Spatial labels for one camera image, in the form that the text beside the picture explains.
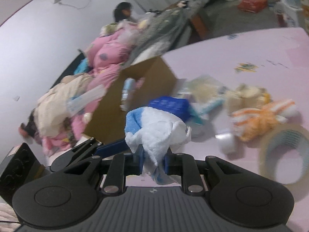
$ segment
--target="metal screw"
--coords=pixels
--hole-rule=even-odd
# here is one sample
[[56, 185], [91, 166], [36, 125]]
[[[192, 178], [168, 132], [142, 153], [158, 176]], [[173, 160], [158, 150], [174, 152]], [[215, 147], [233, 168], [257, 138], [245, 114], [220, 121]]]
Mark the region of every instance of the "metal screw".
[[104, 188], [104, 192], [109, 193], [109, 194], [113, 194], [118, 192], [119, 188], [117, 186], [107, 186]]
[[200, 185], [191, 185], [191, 186], [188, 187], [188, 190], [191, 193], [199, 193], [199, 192], [203, 191], [203, 187], [200, 186]]

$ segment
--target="roll of tape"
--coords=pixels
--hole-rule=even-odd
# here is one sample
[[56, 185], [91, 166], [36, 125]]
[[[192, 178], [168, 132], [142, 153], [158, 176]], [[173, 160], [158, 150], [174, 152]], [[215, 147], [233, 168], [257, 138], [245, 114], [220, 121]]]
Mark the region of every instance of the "roll of tape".
[[299, 192], [302, 187], [308, 188], [309, 182], [309, 132], [301, 125], [281, 124], [268, 133], [261, 140], [259, 155], [260, 174], [275, 181], [274, 169], [267, 165], [270, 153], [279, 145], [287, 145], [296, 149], [303, 160], [302, 172], [299, 180], [284, 184], [291, 192]]
[[222, 153], [230, 154], [237, 151], [235, 136], [229, 129], [219, 132], [216, 135], [216, 139], [218, 140], [219, 148]]

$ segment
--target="red plastic bag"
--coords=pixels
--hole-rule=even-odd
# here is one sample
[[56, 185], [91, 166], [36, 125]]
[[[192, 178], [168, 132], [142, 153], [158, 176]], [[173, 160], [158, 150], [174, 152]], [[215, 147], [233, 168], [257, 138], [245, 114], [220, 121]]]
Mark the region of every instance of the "red plastic bag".
[[267, 0], [242, 0], [237, 7], [241, 11], [258, 13], [267, 7]]

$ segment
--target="cardboard box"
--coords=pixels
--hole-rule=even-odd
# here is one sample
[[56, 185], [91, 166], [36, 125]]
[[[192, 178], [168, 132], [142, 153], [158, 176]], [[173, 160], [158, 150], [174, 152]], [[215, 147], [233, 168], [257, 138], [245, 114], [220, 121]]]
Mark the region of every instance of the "cardboard box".
[[131, 110], [147, 106], [150, 100], [160, 96], [169, 96], [177, 83], [173, 72], [159, 56], [122, 70], [94, 111], [92, 120], [84, 131], [85, 135], [94, 137], [103, 144], [125, 137], [126, 112], [120, 109], [120, 104], [127, 78], [134, 78], [136, 81], [145, 79], [133, 95]]

